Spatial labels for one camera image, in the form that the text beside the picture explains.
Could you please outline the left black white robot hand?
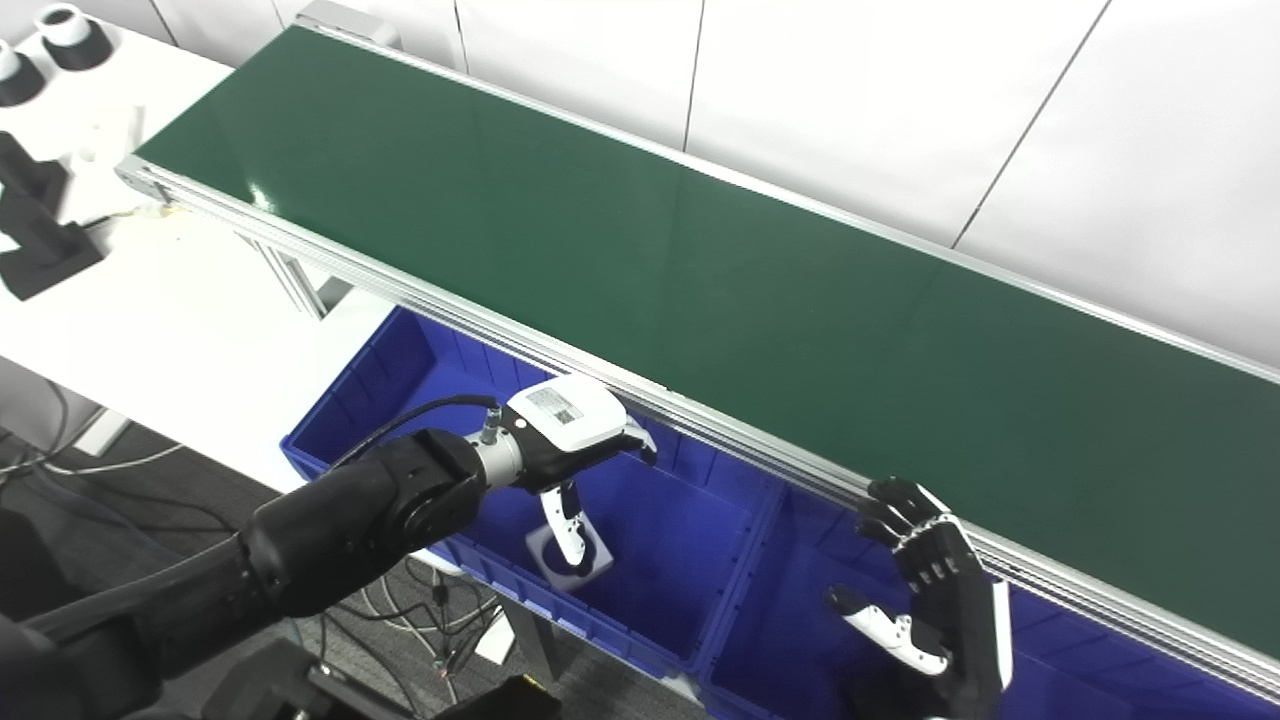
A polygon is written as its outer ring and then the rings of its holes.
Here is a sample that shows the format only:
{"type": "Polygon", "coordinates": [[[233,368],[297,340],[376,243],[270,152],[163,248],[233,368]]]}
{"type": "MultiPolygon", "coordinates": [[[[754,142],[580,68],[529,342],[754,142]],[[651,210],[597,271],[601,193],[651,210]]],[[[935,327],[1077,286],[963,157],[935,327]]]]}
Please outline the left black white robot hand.
{"type": "Polygon", "coordinates": [[[568,573],[590,574],[599,542],[588,533],[575,477],[620,454],[637,454],[655,465],[650,432],[603,383],[580,374],[553,377],[513,395],[500,428],[518,450],[513,487],[540,498],[568,573]]]}

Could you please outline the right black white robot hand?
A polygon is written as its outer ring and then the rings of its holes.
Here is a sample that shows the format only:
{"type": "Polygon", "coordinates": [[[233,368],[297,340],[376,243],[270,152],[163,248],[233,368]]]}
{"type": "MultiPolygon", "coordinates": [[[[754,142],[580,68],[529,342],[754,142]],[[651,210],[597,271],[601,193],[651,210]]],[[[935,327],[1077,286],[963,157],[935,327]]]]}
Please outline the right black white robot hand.
{"type": "Polygon", "coordinates": [[[1010,592],[991,577],[952,510],[924,486],[873,480],[858,534],[884,546],[911,592],[892,614],[850,585],[826,607],[895,665],[842,689],[852,719],[993,719],[1014,674],[1010,592]]]}

